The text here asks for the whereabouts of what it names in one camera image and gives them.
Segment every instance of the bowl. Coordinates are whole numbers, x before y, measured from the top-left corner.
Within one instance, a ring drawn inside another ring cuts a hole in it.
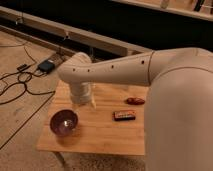
[[[58,111],[50,120],[50,129],[57,136],[67,136],[78,124],[78,116],[72,110]]]

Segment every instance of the red object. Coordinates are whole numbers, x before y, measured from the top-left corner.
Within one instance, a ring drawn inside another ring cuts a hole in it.
[[[142,105],[145,103],[145,100],[138,97],[130,97],[125,102],[130,105]]]

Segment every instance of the floor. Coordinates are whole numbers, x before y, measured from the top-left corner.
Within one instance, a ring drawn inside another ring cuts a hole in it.
[[[23,46],[11,46],[23,43],[24,40],[0,32],[0,75],[16,72],[16,68],[24,63],[32,64]],[[54,52],[44,47],[28,42],[27,52],[38,63],[48,58]],[[8,84],[15,83],[17,76],[4,79]],[[52,91],[56,88],[58,76],[56,71],[51,74],[33,78],[28,82],[28,89],[34,93]],[[0,92],[5,83],[0,81]],[[23,91],[23,85],[15,85],[0,97],[0,103],[18,96]],[[17,131],[20,126],[41,106],[50,95],[33,96],[25,93],[21,98],[0,105],[0,148]],[[47,115],[50,101],[39,110],[18,133],[0,150],[1,171],[144,171],[144,158],[138,156],[118,156],[99,154],[62,153],[68,165],[63,168],[50,152],[36,150],[36,143]]]

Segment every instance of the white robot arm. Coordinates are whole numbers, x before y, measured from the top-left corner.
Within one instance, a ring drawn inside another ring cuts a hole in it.
[[[99,63],[77,53],[58,70],[74,103],[90,82],[150,86],[145,105],[148,171],[213,170],[213,54],[198,48],[153,51]]]

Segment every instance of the tabletop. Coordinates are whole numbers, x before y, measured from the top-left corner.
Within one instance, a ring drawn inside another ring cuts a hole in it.
[[[91,104],[75,109],[79,122],[67,137],[50,130],[50,119],[58,111],[73,109],[67,84],[59,82],[37,143],[38,150],[121,155],[144,155],[144,105],[128,105],[128,97],[146,99],[148,88],[97,83],[93,86],[96,108]],[[116,122],[113,112],[135,110],[136,119]]]

